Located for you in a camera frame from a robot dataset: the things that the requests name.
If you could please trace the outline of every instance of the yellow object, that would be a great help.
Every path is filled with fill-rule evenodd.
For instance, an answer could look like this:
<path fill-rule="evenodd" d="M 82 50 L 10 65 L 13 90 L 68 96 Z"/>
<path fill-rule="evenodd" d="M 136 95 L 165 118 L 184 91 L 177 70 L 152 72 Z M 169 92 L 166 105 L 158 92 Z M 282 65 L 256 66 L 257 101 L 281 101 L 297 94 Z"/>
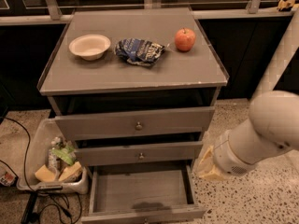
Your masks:
<path fill-rule="evenodd" d="M 60 182 L 67 182 L 68 179 L 73 180 L 73 177 L 77 177 L 82 172 L 81 164 L 76 161 L 74 165 L 64 168 L 64 171 L 59 177 Z"/>
<path fill-rule="evenodd" d="M 278 10 L 279 11 L 282 11 L 284 9 L 291 10 L 292 7 L 294 7 L 294 4 L 295 4 L 295 0 L 287 0 L 287 1 L 280 0 L 278 3 Z"/>
<path fill-rule="evenodd" d="M 35 176 L 41 182 L 53 182 L 55 181 L 56 174 L 50 171 L 46 165 L 43 165 L 36 171 Z"/>
<path fill-rule="evenodd" d="M 213 161 L 213 146 L 210 146 L 197 167 L 197 176 L 209 181 L 224 181 L 230 178 L 222 172 Z"/>

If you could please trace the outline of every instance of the snack bag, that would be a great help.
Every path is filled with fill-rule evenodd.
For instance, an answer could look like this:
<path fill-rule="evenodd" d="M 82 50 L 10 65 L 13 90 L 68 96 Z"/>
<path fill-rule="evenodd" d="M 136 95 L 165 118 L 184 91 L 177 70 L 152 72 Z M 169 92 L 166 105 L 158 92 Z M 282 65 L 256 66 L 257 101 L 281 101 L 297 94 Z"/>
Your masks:
<path fill-rule="evenodd" d="M 153 66 L 165 52 L 165 46 L 148 40 L 123 39 L 114 48 L 114 53 L 126 62 L 146 67 Z"/>

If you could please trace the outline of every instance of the speckled floor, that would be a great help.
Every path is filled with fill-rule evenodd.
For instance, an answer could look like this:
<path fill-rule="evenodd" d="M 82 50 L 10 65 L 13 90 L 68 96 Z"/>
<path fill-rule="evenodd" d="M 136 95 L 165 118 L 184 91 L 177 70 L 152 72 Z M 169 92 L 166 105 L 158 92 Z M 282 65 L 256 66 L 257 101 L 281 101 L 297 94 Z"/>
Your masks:
<path fill-rule="evenodd" d="M 204 147 L 213 144 L 227 129 L 232 129 L 248 115 L 247 100 L 219 100 L 208 132 L 204 137 Z M 31 135 L 35 134 L 38 123 L 49 115 L 48 110 L 9 112 L 7 117 L 16 119 Z M 17 125 L 5 120 L 0 125 L 0 160 L 7 162 L 19 175 L 21 173 L 26 134 Z M 299 223 L 299 152 L 262 161 L 256 170 L 242 177 L 234 177 L 224 182 L 208 182 L 193 174 L 198 202 L 206 207 L 201 219 L 184 224 L 207 223 Z M 78 199 L 68 194 L 70 212 L 78 216 Z M 1 223 L 20 223 L 29 194 L 16 188 L 0 188 Z M 89 208 L 89 195 L 80 195 L 83 215 Z M 36 210 L 52 203 L 49 197 L 38 198 Z M 60 223 L 55 207 L 49 207 L 40 223 Z"/>

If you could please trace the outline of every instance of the trash bin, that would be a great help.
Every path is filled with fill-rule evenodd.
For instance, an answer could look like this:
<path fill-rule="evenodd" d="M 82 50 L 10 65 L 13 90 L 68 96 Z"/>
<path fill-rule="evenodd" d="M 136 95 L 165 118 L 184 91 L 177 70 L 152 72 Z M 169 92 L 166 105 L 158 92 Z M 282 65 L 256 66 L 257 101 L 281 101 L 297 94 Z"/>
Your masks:
<path fill-rule="evenodd" d="M 40 182 L 35 177 L 35 172 L 48 162 L 48 152 L 54 137 L 63 136 L 54 119 L 43 119 L 37 128 L 36 135 L 32 140 L 26 157 L 26 179 L 24 174 L 19 177 L 17 188 L 19 190 L 42 190 L 53 189 L 55 193 L 86 194 L 88 192 L 89 180 L 87 170 L 83 167 L 81 179 L 73 183 L 64 182 Z"/>

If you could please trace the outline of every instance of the drawer knob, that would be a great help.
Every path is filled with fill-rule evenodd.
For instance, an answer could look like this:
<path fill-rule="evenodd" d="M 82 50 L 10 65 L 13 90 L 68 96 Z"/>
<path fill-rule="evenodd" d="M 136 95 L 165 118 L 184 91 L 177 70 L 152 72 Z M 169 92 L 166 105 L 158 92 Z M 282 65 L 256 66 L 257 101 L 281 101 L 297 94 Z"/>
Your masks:
<path fill-rule="evenodd" d="M 136 124 L 136 126 L 135 126 L 135 129 L 136 129 L 137 131 L 141 131 L 141 130 L 143 129 L 142 124 L 141 124 L 140 122 L 138 122 L 138 123 Z"/>
<path fill-rule="evenodd" d="M 139 153 L 139 159 L 143 160 L 144 158 L 145 158 L 144 154 L 143 153 Z"/>

